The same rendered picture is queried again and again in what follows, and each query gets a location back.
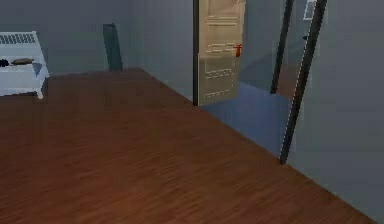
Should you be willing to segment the white framed wall picture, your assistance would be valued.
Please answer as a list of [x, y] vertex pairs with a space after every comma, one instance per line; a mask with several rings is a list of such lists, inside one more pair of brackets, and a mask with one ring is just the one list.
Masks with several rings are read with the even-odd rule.
[[307, 0], [303, 15], [304, 21], [311, 21], [314, 15], [315, 5], [317, 0]]

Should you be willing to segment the dark teal upright panel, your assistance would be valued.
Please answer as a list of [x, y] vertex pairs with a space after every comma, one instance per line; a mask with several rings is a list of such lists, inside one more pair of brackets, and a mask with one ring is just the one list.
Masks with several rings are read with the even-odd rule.
[[122, 59], [117, 29], [114, 23], [103, 25], [104, 46], [110, 71], [122, 69]]

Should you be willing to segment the beige panelled room door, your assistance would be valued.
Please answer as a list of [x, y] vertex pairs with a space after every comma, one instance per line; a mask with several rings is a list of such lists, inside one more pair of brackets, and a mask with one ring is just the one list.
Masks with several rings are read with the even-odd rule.
[[198, 105], [237, 95], [246, 0], [199, 0]]

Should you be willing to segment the white slatted shelf unit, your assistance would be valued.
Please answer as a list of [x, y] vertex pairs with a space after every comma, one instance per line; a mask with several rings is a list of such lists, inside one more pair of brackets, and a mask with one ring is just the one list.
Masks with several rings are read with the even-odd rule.
[[[31, 58], [32, 64], [12, 65], [15, 59]], [[9, 66], [0, 67], [0, 96], [35, 92], [44, 98], [44, 83], [49, 77], [36, 31], [0, 32], [0, 59]]]

